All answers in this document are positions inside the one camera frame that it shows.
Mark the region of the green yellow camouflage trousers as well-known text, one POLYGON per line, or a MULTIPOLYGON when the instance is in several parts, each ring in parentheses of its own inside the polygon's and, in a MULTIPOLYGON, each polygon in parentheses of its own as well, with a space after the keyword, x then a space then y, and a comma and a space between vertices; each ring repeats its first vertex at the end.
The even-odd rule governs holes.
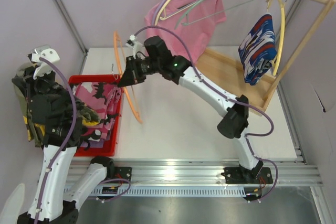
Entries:
POLYGON ((66 147, 80 146, 81 135, 88 127, 100 123, 99 115, 78 98, 75 98, 77 112, 73 115, 70 93, 67 88, 56 82, 56 74, 51 72, 34 79, 35 68, 35 64, 25 63, 17 69, 12 78, 28 140, 34 141, 36 147, 60 147, 75 118, 75 127, 66 147))

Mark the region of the orange hanger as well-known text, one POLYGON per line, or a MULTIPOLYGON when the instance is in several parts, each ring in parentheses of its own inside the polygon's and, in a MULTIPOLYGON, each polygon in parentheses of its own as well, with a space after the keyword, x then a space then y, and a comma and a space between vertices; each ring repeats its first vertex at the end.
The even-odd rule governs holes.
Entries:
MULTIPOLYGON (((118 32, 115 30, 113 32, 113 48, 114 48, 114 56, 115 56, 115 60, 116 60, 116 64, 117 64, 117 69, 118 69, 118 74, 121 78, 123 77, 124 74, 124 70, 122 70, 122 64, 121 64, 121 60, 120 60, 120 55, 122 56, 122 59, 124 60, 124 63, 126 63, 126 57, 125 57, 125 53, 123 50, 123 46, 122 46, 122 41, 121 38, 118 34, 118 32)), ((135 119, 142 124, 143 121, 141 119, 140 116, 140 110, 139 110, 139 106, 138 106, 138 102, 135 96, 135 92, 133 89, 133 86, 128 86, 128 87, 123 87, 122 88, 123 93, 127 99, 127 102, 130 106, 130 109, 135 117, 135 119)))

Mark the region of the pink camouflage trousers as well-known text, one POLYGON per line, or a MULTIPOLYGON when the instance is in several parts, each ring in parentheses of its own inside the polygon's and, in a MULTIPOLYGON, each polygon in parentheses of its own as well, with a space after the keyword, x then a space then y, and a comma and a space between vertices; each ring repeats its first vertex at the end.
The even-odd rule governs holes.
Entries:
POLYGON ((82 82, 72 85, 73 94, 91 107, 99 116, 99 124, 85 126, 82 134, 84 141, 108 141, 113 130, 117 105, 121 97, 121 89, 115 83, 82 82))

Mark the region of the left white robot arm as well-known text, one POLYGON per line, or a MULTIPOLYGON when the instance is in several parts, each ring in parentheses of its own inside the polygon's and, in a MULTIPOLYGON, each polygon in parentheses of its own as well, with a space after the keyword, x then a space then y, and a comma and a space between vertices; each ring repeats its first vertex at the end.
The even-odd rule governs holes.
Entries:
POLYGON ((94 157, 69 193, 64 192, 71 161, 81 145, 86 123, 97 122, 96 112, 76 98, 53 74, 12 79, 30 136, 41 141, 43 166, 34 201, 17 223, 75 223, 91 191, 115 174, 111 158, 94 157))

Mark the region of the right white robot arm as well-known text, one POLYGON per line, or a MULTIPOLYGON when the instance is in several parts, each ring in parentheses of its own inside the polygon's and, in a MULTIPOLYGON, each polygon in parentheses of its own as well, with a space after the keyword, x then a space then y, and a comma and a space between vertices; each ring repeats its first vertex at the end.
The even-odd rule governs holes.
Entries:
POLYGON ((159 73, 164 79, 182 86, 211 105, 222 120, 217 130, 226 138, 233 140, 239 158, 238 174, 241 180, 252 182, 257 179, 263 162, 253 157, 245 134, 249 126, 248 99, 241 95, 235 98, 225 90, 197 73, 192 63, 182 56, 174 56, 165 42, 154 36, 144 44, 138 42, 135 35, 127 40, 133 56, 125 60, 125 70, 119 81, 120 87, 143 83, 148 75, 159 73))

